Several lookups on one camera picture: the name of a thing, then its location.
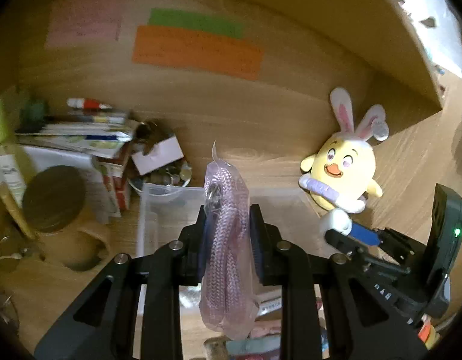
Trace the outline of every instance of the brown mug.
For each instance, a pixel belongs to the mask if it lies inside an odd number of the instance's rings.
[[[96,266],[110,253],[109,229],[85,203],[84,180],[76,168],[55,166],[34,177],[23,197],[23,213],[46,258],[74,271]]]

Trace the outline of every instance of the yellow plush toy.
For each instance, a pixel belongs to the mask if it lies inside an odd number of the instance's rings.
[[[365,208],[364,192],[377,197],[383,195],[381,187],[373,180],[376,161],[373,148],[366,141],[372,136],[385,140],[389,128],[383,107],[376,104],[367,111],[355,131],[348,92],[335,88],[330,98],[341,132],[333,134],[318,154],[301,161],[301,170],[309,173],[301,176],[299,185],[324,209],[339,207],[354,214]]]

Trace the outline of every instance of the yellow bottle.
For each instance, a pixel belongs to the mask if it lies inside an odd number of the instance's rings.
[[[19,228],[30,239],[34,233],[20,209],[26,185],[35,176],[31,159],[9,132],[4,105],[0,99],[0,198]]]

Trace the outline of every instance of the plastic bag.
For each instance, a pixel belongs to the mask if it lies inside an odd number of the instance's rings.
[[[252,292],[249,191],[237,169],[217,158],[206,169],[207,262],[199,309],[204,324],[231,339],[246,338],[258,306]]]

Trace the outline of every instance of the orange sticky note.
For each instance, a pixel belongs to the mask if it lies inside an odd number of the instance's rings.
[[[139,26],[132,61],[258,78],[263,51],[250,42],[203,31]]]

